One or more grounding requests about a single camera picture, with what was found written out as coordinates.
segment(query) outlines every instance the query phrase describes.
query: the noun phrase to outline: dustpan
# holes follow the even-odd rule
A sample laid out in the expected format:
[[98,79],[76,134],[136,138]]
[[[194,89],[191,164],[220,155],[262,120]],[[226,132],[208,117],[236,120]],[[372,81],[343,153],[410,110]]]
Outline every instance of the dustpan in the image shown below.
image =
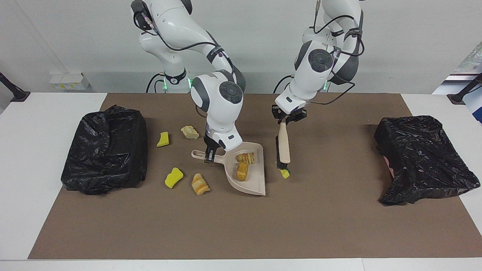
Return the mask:
[[[254,164],[249,165],[246,180],[241,182],[236,179],[238,161],[236,155],[241,153],[254,153]],[[200,150],[193,150],[191,156],[204,160],[205,153]],[[225,155],[215,155],[214,162],[224,165],[226,177],[229,183],[236,190],[251,195],[266,196],[265,189],[265,163],[263,158],[263,146],[257,143],[243,142],[237,148],[227,152]]]

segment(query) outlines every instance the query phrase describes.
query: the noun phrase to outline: wooden brush handle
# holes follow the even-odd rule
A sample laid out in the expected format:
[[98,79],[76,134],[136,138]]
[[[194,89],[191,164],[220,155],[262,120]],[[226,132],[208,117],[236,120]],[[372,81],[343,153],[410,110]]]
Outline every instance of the wooden brush handle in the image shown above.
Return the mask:
[[280,123],[280,131],[278,132],[278,148],[280,151],[280,162],[289,164],[291,161],[290,144],[288,142],[288,132],[286,131],[285,120]]

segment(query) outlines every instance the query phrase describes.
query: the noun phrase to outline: brown table surface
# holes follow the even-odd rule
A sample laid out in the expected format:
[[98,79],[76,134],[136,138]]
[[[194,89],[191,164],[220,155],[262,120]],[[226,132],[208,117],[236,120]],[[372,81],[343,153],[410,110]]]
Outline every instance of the brown table surface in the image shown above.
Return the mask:
[[[318,95],[330,100],[335,94]],[[246,95],[236,126],[264,147],[266,197],[243,194],[223,167],[190,157],[202,139],[180,132],[205,119],[188,94],[108,94],[102,110],[138,109],[147,122],[147,177],[136,189],[85,196],[62,189],[30,259],[229,259],[354,257],[482,257],[482,237],[458,197],[386,207],[377,200],[391,180],[373,139],[383,117],[409,116],[397,94],[348,94],[308,106],[290,123],[292,175],[276,168],[273,95]],[[171,144],[156,148],[159,133]],[[185,177],[163,181],[173,167]],[[190,187],[201,173],[212,191]]]

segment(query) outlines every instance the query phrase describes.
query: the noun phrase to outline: black plastic bag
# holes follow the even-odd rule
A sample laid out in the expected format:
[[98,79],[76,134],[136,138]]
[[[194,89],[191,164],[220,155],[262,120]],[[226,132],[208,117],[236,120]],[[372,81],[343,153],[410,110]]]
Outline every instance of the black plastic bag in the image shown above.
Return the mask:
[[138,110],[114,105],[82,118],[61,180],[67,190],[96,195],[136,187],[146,170],[146,121]]
[[393,182],[380,199],[383,204],[454,197],[480,187],[442,124],[431,116],[383,118],[375,140],[393,169]]

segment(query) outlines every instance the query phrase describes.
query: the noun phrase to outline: yellow foam piece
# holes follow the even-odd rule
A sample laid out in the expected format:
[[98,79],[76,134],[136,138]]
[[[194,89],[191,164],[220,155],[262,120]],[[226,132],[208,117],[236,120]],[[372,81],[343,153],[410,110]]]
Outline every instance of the yellow foam piece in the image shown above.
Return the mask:
[[169,173],[166,177],[164,183],[167,187],[173,188],[173,186],[184,177],[184,174],[177,168],[173,168],[171,173]]
[[290,176],[290,171],[287,169],[280,169],[283,178],[287,179]]
[[161,133],[161,138],[159,138],[159,142],[157,143],[156,147],[164,147],[169,145],[169,134],[167,132]]

